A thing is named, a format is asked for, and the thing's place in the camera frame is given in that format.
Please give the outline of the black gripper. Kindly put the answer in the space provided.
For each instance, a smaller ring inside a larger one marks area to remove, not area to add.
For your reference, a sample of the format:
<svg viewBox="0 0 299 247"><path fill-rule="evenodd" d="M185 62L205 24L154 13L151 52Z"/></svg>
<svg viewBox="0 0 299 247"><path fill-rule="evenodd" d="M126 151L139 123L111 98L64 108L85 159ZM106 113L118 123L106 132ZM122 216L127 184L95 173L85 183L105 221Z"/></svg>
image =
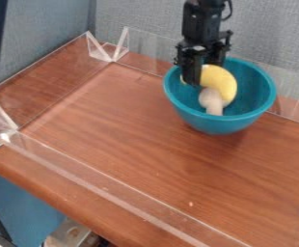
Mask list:
<svg viewBox="0 0 299 247"><path fill-rule="evenodd" d="M223 66L231 49L231 30L221 24L233 17L233 0L186 0L183 5L182 37L177 45L175 63L181 65L182 79L201 85L203 63Z"/></svg>

